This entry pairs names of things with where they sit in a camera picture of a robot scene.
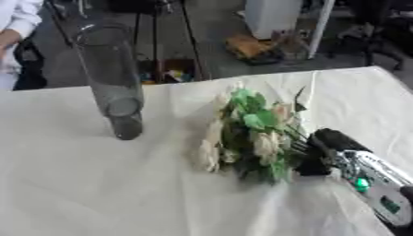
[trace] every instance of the white sleeve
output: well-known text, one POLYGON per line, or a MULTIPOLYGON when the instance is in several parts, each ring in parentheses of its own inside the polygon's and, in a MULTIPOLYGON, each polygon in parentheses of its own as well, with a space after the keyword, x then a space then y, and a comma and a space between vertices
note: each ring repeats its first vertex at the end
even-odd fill
POLYGON ((23 39, 27 38, 41 23, 38 13, 42 4, 43 0, 18 0, 11 22, 6 28, 18 32, 23 39))

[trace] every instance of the table leg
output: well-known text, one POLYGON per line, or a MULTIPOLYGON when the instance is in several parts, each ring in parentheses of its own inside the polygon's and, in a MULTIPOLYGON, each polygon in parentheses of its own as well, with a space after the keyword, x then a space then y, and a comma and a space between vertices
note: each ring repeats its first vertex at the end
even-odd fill
POLYGON ((188 31, 188 34, 189 34, 189 41, 191 42, 192 47, 194 49, 195 61, 196 61, 196 64, 197 64, 197 67, 198 67, 198 70, 199 70, 199 75, 201 77, 201 80, 207 80, 204 68, 201 64, 201 57, 199 55, 198 43, 197 43, 197 41, 195 39, 195 36, 194 36, 194 31, 193 31, 192 26, 191 26, 191 21, 189 19, 188 12, 186 10, 185 1, 181 0, 180 5, 181 5, 182 12, 183 12, 183 18, 184 18, 184 21, 185 21, 186 30, 188 31))
POLYGON ((323 38, 323 34, 325 32, 325 27, 327 26, 328 19, 331 16, 335 3, 336 3, 336 0, 325 0, 324 2, 324 6, 321 11, 320 18, 318 19, 317 28, 315 29, 315 33, 313 35, 313 39, 310 44, 310 51, 308 53, 308 59, 313 59, 315 57, 315 54, 318 51, 321 39, 323 38))

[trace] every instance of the gray floor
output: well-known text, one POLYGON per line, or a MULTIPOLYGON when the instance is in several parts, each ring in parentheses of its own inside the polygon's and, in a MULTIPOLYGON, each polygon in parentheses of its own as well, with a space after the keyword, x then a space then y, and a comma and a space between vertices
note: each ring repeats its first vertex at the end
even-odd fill
MULTIPOLYGON (((240 75, 256 75, 277 72, 306 71, 330 68, 362 66, 362 58, 358 55, 340 55, 328 59, 319 53, 315 59, 285 62, 279 65, 248 66, 234 59, 224 50, 223 42, 231 35, 248 32, 240 18, 234 15, 242 9, 242 0, 192 0, 188 8, 199 42, 203 61, 212 78, 236 77, 240 75)), ((73 34, 85 24, 73 7, 68 8, 69 19, 64 22, 65 29, 73 34)), ((65 46, 61 35, 56 30, 48 12, 43 13, 44 22, 38 29, 36 43, 47 58, 45 75, 49 79, 50 88, 84 86, 87 84, 85 74, 80 66, 76 51, 65 46)), ((110 18, 133 26, 135 17, 128 14, 110 14, 92 12, 92 18, 110 18)), ((327 35, 335 31, 334 21, 330 23, 327 35)), ((141 23, 138 53, 151 56, 150 18, 144 17, 141 23)), ((193 57, 189 41, 185 37, 182 15, 173 14, 159 20, 159 57, 193 57)), ((391 61, 378 58, 377 64, 390 69, 391 61)), ((395 75, 413 88, 413 60, 407 57, 404 71, 395 75)))

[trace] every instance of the metal pole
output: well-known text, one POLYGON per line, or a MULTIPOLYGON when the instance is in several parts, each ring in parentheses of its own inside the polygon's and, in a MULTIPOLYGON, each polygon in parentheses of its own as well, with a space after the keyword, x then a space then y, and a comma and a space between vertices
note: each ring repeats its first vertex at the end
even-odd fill
POLYGON ((325 0, 323 9, 321 11, 320 17, 318 19, 317 28, 315 29, 315 33, 313 35, 312 42, 310 44, 310 50, 308 53, 308 59, 313 59, 315 54, 320 47, 321 39, 323 38, 323 34, 325 32, 325 27, 327 26, 328 19, 333 12, 333 7, 336 3, 336 0, 325 0))
POLYGON ((137 44, 137 36, 139 34, 139 25, 140 25, 140 12, 136 13, 136 18, 135 18, 134 45, 137 44))
POLYGON ((152 62, 152 78, 157 82, 160 81, 159 61, 158 61, 158 8, 152 14, 152 43, 153 43, 153 62, 152 62))
POLYGON ((186 26, 186 29, 187 29, 188 34, 189 34, 189 40, 190 40, 190 42, 192 44, 192 47, 194 49, 195 61, 198 65, 199 75, 201 76, 201 80, 206 80, 206 75, 205 75, 205 72, 204 72, 204 68, 201 65, 201 57, 199 55, 197 41, 194 37, 194 32, 192 30, 192 26, 191 26, 191 22, 190 22, 190 19, 189 19, 189 16, 188 16, 188 12, 186 11, 186 6, 185 6, 184 0, 180 0, 180 4, 181 4, 181 9, 183 11, 185 26, 186 26))

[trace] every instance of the white flower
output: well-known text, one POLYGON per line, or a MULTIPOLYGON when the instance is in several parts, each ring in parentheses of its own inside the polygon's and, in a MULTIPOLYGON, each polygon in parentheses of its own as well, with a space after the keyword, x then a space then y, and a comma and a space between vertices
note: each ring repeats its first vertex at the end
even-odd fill
POLYGON ((238 112, 237 109, 234 109, 234 111, 232 111, 232 113, 230 114, 230 118, 234 121, 240 121, 241 120, 240 113, 238 112))
POLYGON ((198 155, 199 164, 206 171, 214 172, 219 170, 219 151, 217 147, 207 140, 203 140, 198 155))
POLYGON ((279 138, 276 132, 270 135, 260 133, 254 141, 254 154, 261 158, 262 164, 273 161, 277 157, 278 149, 279 138))
POLYGON ((231 150, 225 150, 222 160, 224 160, 227 163, 234 163, 235 161, 237 161, 237 158, 238 154, 236 152, 231 150))
POLYGON ((224 123, 221 120, 216 119, 211 123, 206 131, 206 140, 212 145, 216 145, 221 142, 221 133, 224 123))
POLYGON ((245 85, 243 84, 242 81, 238 81, 238 82, 236 82, 235 84, 229 86, 229 87, 227 88, 227 93, 228 93, 228 94, 231 94, 232 92, 235 92, 235 91, 238 90, 238 89, 245 89, 245 85))
POLYGON ((230 102, 230 93, 222 92, 217 95, 214 99, 214 106, 217 111, 221 111, 227 107, 230 102))
POLYGON ((293 105, 278 103, 273 107, 272 112, 281 123, 289 124, 294 114, 293 105))

